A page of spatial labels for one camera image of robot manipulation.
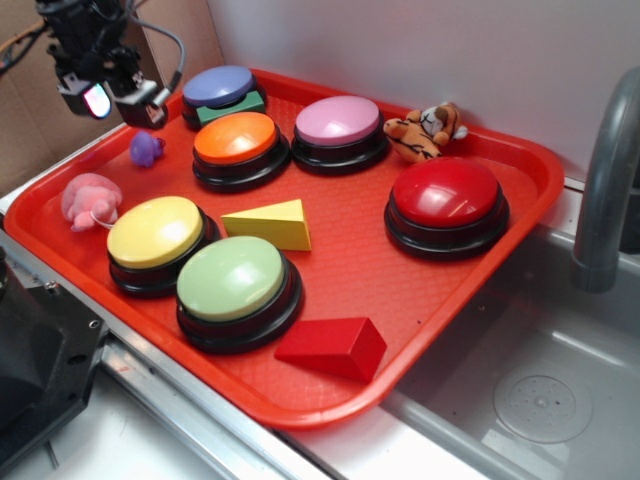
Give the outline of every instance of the drain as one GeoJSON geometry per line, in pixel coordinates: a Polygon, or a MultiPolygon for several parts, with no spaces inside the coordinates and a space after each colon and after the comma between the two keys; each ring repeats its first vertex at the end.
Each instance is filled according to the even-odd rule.
{"type": "Polygon", "coordinates": [[[570,440],[591,420],[591,398],[570,372],[527,365],[505,375],[494,392],[498,417],[516,435],[536,443],[570,440]]]}

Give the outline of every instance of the yellow triangular block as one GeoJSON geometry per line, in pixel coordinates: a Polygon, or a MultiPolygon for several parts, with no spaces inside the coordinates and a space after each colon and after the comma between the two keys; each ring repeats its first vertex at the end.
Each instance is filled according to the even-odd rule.
{"type": "Polygon", "coordinates": [[[281,250],[311,250],[311,239],[302,200],[223,215],[227,235],[250,235],[271,242],[281,250]]]}

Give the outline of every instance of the metal sink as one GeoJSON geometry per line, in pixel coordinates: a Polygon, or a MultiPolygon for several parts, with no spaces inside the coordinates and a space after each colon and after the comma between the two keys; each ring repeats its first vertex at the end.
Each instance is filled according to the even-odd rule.
{"type": "Polygon", "coordinates": [[[569,283],[573,237],[538,227],[401,380],[384,408],[490,478],[640,471],[640,262],[569,283]]]}

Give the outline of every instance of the button cap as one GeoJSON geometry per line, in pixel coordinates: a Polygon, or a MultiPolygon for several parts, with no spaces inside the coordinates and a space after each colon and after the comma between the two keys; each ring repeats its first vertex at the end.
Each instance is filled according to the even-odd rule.
{"type": "Polygon", "coordinates": [[[155,198],[133,207],[118,219],[107,237],[107,249],[123,267],[158,267],[192,247],[202,227],[202,216],[191,200],[174,196],[155,198]]]}
{"type": "Polygon", "coordinates": [[[393,187],[398,211],[418,225],[453,228],[469,225],[494,207],[498,181],[470,159],[438,158],[409,167],[393,187]]]}
{"type": "Polygon", "coordinates": [[[255,85],[246,67],[222,65],[199,73],[187,82],[184,99],[195,107],[215,108],[239,100],[255,85]]]}
{"type": "Polygon", "coordinates": [[[200,130],[194,147],[204,162],[233,165],[265,153],[277,137],[276,125],[267,115],[239,112],[214,120],[200,130]]]}
{"type": "Polygon", "coordinates": [[[269,242],[226,238],[189,259],[178,276],[178,298],[200,320],[237,320],[267,304],[283,280],[282,257],[269,242]]]}
{"type": "Polygon", "coordinates": [[[302,140],[314,145],[348,145],[372,133],[379,117],[380,110],[371,100],[342,95],[304,108],[296,118],[296,128],[302,140]]]}

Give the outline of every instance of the orange button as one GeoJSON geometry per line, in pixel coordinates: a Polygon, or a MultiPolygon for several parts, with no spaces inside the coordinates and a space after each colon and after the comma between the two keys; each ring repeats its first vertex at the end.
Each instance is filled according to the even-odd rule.
{"type": "Polygon", "coordinates": [[[194,147],[201,160],[217,165],[241,163],[265,153],[276,141],[273,120],[263,113],[239,112],[205,126],[194,147]]]}

